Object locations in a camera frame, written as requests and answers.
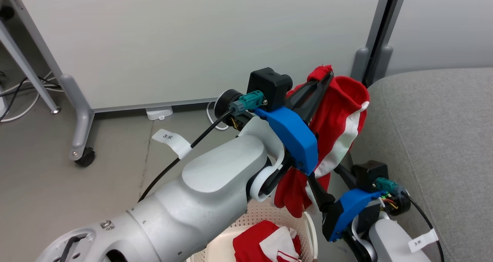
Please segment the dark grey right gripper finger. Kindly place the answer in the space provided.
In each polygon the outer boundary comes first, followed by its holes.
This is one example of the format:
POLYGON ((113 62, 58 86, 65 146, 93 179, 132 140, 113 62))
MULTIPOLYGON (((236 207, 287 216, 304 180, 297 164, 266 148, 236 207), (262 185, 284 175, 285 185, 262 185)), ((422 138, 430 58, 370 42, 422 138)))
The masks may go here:
POLYGON ((341 179, 347 185, 348 189, 357 188, 356 177, 342 164, 338 164, 337 167, 334 169, 334 172, 341 177, 341 179))
POLYGON ((332 194, 329 194, 326 189, 319 183, 318 179, 315 177, 315 174, 310 174, 307 177, 307 182, 311 191, 311 194, 307 192, 308 195, 311 195, 313 199, 313 204, 317 206, 318 210, 321 213, 324 213, 328 210, 328 208, 335 202, 335 198, 332 194))

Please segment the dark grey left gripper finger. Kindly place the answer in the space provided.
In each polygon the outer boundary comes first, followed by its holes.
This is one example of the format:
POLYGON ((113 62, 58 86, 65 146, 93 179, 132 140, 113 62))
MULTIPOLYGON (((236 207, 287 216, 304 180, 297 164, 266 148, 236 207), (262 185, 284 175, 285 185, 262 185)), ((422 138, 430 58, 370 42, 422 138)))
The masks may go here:
POLYGON ((294 112, 301 118, 301 120, 303 120, 303 122, 310 122, 316 113, 320 102, 294 103, 294 112))
POLYGON ((329 71, 321 80, 307 81, 287 97, 287 103, 320 102, 333 78, 333 71, 329 71))

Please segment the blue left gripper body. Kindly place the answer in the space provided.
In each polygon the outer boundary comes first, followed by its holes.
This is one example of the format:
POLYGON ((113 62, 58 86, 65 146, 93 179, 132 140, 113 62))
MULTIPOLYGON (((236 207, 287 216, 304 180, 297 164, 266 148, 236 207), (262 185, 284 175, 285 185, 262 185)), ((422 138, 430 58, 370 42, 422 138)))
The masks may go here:
POLYGON ((254 113, 269 123, 294 159, 294 167, 305 175, 312 174, 318 164, 318 144, 301 117, 285 106, 270 112, 257 108, 254 113))

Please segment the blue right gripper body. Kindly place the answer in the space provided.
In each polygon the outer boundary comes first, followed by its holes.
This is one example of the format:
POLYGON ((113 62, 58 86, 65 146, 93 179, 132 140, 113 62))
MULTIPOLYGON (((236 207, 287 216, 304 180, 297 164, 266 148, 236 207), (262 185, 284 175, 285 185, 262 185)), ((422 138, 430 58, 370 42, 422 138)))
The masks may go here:
POLYGON ((342 238, 350 222, 373 200, 385 194, 384 191, 366 192, 353 189, 345 192, 338 201, 322 206, 322 233, 328 242, 342 238))

